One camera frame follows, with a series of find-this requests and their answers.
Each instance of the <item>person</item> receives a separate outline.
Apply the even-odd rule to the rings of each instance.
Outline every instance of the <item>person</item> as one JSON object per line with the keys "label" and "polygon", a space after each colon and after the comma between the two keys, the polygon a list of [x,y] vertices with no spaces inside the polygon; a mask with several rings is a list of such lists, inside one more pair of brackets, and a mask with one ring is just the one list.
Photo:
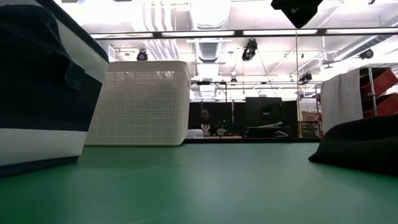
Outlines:
{"label": "person", "polygon": [[211,136],[216,134],[215,125],[210,121],[210,114],[207,110],[202,110],[200,113],[200,129],[204,136]]}

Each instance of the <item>security camera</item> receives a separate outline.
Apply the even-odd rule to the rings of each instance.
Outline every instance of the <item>security camera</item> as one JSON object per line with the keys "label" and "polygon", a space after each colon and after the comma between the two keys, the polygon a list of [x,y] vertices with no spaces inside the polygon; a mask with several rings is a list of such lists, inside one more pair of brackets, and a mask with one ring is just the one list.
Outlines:
{"label": "security camera", "polygon": [[250,61],[256,55],[257,42],[255,39],[250,39],[243,49],[242,60],[245,62]]}
{"label": "security camera", "polygon": [[147,50],[140,50],[137,55],[137,61],[148,61]]}

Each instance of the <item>storage bin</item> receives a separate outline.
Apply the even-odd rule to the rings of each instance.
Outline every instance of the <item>storage bin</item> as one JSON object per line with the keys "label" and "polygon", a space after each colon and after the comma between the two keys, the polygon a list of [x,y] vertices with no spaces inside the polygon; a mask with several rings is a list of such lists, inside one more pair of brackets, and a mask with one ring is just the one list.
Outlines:
{"label": "storage bin", "polygon": [[112,62],[86,145],[178,146],[189,96],[185,62]]}
{"label": "storage bin", "polygon": [[[377,100],[377,115],[392,115],[398,112],[398,94],[380,96]],[[374,116],[373,101],[362,102],[363,116],[369,118]]]}
{"label": "storage bin", "polygon": [[[369,72],[367,68],[361,69],[361,94],[367,96],[371,93],[371,84],[369,82]],[[398,78],[391,71],[390,68],[373,68],[373,85],[374,94],[377,97],[381,96],[384,92],[398,83]]]}
{"label": "storage bin", "polygon": [[76,161],[108,56],[53,1],[0,8],[0,177]]}

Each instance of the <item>green floor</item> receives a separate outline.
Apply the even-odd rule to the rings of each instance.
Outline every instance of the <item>green floor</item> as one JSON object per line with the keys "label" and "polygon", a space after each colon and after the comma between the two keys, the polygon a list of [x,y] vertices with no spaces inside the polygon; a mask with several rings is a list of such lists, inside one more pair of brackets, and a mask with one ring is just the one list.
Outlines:
{"label": "green floor", "polygon": [[309,163],[316,148],[87,147],[77,164],[0,179],[0,223],[398,223],[398,179]]}

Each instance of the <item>white perforated basket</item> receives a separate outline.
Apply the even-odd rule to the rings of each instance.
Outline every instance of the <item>white perforated basket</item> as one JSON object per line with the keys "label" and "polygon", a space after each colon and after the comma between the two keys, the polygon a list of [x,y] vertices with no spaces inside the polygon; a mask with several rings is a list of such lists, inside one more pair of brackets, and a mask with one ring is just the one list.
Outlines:
{"label": "white perforated basket", "polygon": [[86,145],[178,146],[189,94],[185,62],[110,63]]}

